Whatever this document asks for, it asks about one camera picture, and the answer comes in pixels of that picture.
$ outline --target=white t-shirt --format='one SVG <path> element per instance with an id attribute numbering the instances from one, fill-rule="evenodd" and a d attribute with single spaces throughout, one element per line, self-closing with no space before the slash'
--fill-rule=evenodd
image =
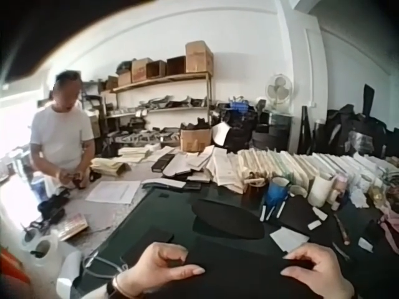
<path id="1" fill-rule="evenodd" d="M 57 113 L 48 106 L 37 112 L 32 121 L 31 143 L 42 146 L 43 158 L 48 162 L 69 171 L 82 159 L 82 142 L 93 137 L 89 116 L 77 107 L 67 113 Z M 44 183 L 49 197 L 61 186 L 50 176 L 44 176 Z"/>

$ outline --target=sleeve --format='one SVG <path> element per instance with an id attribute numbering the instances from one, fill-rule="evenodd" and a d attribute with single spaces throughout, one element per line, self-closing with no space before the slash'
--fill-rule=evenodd
<path id="1" fill-rule="evenodd" d="M 42 138 L 41 138 L 41 134 L 40 134 L 40 122 L 39 122 L 39 117 L 37 116 L 37 114 L 33 117 L 33 120 L 32 120 L 30 143 L 34 144 L 34 145 L 42 144 Z"/>
<path id="2" fill-rule="evenodd" d="M 82 141 L 94 139 L 92 124 L 86 112 L 82 111 Z"/>

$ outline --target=brown box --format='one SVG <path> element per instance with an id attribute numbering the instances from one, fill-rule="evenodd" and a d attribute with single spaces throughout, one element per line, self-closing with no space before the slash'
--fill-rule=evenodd
<path id="1" fill-rule="evenodd" d="M 149 58 L 132 61 L 132 82 L 139 82 L 147 79 L 147 63 L 152 62 Z"/>
<path id="2" fill-rule="evenodd" d="M 119 87 L 131 84 L 131 82 L 132 82 L 132 73 L 131 72 L 125 72 L 118 76 L 118 86 Z"/>
<path id="3" fill-rule="evenodd" d="M 180 149 L 189 153 L 203 151 L 211 145 L 212 130 L 181 130 Z"/>
<path id="4" fill-rule="evenodd" d="M 146 65 L 147 79 L 161 78 L 166 75 L 166 62 L 157 60 Z"/>
<path id="5" fill-rule="evenodd" d="M 213 53 L 203 40 L 186 44 L 186 72 L 213 75 Z"/>
<path id="6" fill-rule="evenodd" d="M 111 90 L 118 87 L 118 77 L 108 76 L 107 81 L 105 81 L 105 90 Z"/>
<path id="7" fill-rule="evenodd" d="M 180 75 L 186 72 L 186 57 L 178 56 L 166 60 L 166 75 Z"/>

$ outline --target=metal shelf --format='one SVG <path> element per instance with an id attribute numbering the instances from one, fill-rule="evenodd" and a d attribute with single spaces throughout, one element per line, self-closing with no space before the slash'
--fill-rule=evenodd
<path id="1" fill-rule="evenodd" d="M 181 81 L 190 81 L 190 80 L 205 80 L 210 78 L 210 74 L 207 72 L 202 73 L 187 73 L 187 74 L 179 74 L 179 75 L 172 75 L 166 76 L 161 78 L 155 79 L 148 79 L 140 82 L 131 83 L 125 86 L 117 87 L 111 90 L 111 93 L 120 93 L 126 92 L 127 90 L 132 90 L 136 88 L 142 88 L 151 85 L 158 85 L 164 83 L 171 83 L 171 82 L 181 82 Z"/>
<path id="2" fill-rule="evenodd" d="M 153 109 L 147 110 L 147 113 L 158 113 L 158 112 L 172 112 L 172 111 L 181 111 L 181 110 L 205 110 L 208 107 L 177 107 L 177 108 L 164 108 L 164 109 Z M 128 112 L 116 115 L 109 115 L 107 118 L 120 118 L 125 116 L 133 116 L 136 115 L 136 112 Z"/>

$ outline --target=window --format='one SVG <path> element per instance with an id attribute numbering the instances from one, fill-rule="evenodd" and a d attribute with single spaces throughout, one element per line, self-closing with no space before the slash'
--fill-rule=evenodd
<path id="1" fill-rule="evenodd" d="M 30 126 L 36 111 L 36 100 L 0 108 L 0 158 L 29 143 Z"/>

